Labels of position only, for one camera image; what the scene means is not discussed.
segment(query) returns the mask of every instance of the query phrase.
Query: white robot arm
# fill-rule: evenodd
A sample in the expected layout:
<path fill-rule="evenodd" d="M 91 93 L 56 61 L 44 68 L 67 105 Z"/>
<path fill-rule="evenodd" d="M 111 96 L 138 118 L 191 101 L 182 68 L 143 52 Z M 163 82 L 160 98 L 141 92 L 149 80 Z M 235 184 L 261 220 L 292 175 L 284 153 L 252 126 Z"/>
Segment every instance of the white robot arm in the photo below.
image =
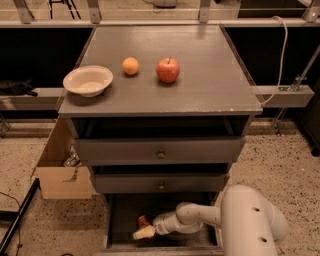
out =
<path fill-rule="evenodd" d="M 176 211 L 157 216 L 149 231 L 159 235 L 173 231 L 194 233 L 203 223 L 221 228 L 225 256 L 278 255 L 275 243 L 288 233 L 284 214 L 259 192 L 244 185 L 230 187 L 221 208 L 180 203 Z"/>

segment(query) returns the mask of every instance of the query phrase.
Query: cardboard box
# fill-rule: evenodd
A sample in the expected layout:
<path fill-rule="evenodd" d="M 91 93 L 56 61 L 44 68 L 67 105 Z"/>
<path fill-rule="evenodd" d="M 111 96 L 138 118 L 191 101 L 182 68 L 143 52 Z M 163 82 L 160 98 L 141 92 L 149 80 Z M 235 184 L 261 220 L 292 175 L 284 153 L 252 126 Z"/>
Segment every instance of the cardboard box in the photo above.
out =
<path fill-rule="evenodd" d="M 79 167 L 76 178 L 72 179 L 75 167 L 63 166 L 69 156 L 72 140 L 66 120 L 58 119 L 36 167 L 44 199 L 92 198 L 89 169 Z"/>

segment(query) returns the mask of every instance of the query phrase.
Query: floor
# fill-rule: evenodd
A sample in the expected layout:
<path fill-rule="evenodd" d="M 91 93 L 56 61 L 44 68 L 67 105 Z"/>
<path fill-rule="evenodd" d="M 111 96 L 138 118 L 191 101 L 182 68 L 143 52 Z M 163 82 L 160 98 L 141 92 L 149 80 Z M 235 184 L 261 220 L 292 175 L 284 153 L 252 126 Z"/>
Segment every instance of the floor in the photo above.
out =
<path fill-rule="evenodd" d="M 12 124 L 7 137 L 0 140 L 1 192 L 22 202 L 37 176 L 33 168 L 52 127 L 51 121 Z M 278 246 L 279 255 L 316 256 L 320 254 L 320 158 L 312 156 L 295 122 L 284 120 L 280 129 L 282 136 L 276 136 L 269 120 L 252 123 L 227 187 L 244 184 L 255 188 L 284 212 L 290 232 Z M 17 204 L 0 195 L 0 208 L 14 211 Z M 92 200 L 44 200 L 38 190 L 21 223 L 23 246 L 18 255 L 93 255 L 103 248 L 105 216 L 98 195 Z M 18 234 L 7 250 L 9 256 L 16 254 Z"/>

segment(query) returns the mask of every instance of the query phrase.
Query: orange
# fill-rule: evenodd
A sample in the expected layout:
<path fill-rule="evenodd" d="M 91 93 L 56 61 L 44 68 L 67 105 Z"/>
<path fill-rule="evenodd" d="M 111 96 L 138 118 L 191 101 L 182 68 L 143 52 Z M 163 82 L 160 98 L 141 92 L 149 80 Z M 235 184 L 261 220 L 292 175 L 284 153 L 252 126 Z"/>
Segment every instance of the orange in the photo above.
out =
<path fill-rule="evenodd" d="M 135 75 L 139 71 L 139 62 L 133 57 L 126 58 L 122 62 L 122 70 L 127 75 Z"/>

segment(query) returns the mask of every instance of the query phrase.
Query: white bowl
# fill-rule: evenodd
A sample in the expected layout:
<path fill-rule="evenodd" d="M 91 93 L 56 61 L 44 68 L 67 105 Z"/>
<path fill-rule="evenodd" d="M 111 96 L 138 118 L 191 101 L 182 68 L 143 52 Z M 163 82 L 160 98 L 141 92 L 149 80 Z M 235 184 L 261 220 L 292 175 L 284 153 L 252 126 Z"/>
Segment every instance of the white bowl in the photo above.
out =
<path fill-rule="evenodd" d="M 63 79 L 63 86 L 68 91 L 83 97 L 99 95 L 113 79 L 112 72 L 101 66 L 84 66 L 72 70 Z"/>

